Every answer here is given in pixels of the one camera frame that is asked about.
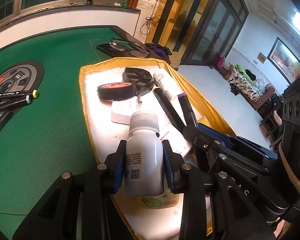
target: tiled floor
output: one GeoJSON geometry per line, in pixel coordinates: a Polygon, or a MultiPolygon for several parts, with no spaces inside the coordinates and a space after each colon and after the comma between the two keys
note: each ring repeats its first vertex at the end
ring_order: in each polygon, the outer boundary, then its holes
{"type": "Polygon", "coordinates": [[[181,65],[178,72],[212,103],[238,136],[269,148],[271,140],[259,127],[261,116],[242,95],[231,93],[229,83],[217,70],[181,65]]]}

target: bottle cap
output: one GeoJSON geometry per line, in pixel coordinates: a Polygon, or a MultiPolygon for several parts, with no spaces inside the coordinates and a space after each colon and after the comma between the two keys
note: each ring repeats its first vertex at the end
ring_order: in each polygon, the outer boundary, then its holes
{"type": "Polygon", "coordinates": [[[159,132],[158,117],[151,111],[137,111],[130,119],[129,136],[135,130],[149,129],[159,132]]]}
{"type": "Polygon", "coordinates": [[[37,98],[38,97],[38,91],[37,90],[33,90],[32,96],[33,96],[33,98],[37,98]]]}

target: window sill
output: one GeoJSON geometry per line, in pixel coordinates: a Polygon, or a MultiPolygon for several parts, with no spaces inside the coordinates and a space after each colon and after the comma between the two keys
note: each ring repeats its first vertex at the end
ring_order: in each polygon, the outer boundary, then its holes
{"type": "Polygon", "coordinates": [[[122,6],[115,6],[114,4],[105,4],[105,3],[94,3],[92,5],[86,5],[84,3],[74,3],[70,5],[67,3],[66,5],[64,3],[56,4],[55,2],[41,4],[38,6],[33,6],[27,9],[24,9],[21,11],[21,14],[12,17],[8,16],[0,21],[0,31],[7,28],[10,24],[21,21],[28,17],[33,17],[39,14],[43,13],[50,13],[54,11],[67,11],[67,10],[75,10],[75,9],[93,9],[93,10],[116,10],[116,11],[127,11],[130,13],[137,13],[140,14],[141,10],[136,8],[130,8],[130,7],[122,7],[122,6]]]}

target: purple cloth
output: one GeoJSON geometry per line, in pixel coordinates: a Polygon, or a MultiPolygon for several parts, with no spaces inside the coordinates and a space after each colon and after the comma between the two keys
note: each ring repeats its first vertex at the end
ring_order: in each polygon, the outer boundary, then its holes
{"type": "Polygon", "coordinates": [[[169,56],[162,50],[162,49],[159,49],[159,48],[154,48],[153,51],[158,54],[160,57],[163,57],[163,58],[169,58],[169,56]]]}

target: pink bag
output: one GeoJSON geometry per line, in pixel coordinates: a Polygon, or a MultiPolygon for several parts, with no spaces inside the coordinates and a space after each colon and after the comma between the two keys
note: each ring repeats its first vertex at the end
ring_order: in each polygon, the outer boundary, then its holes
{"type": "Polygon", "coordinates": [[[225,62],[225,57],[219,57],[216,60],[216,67],[218,68],[218,70],[223,66],[223,63],[225,62]]]}

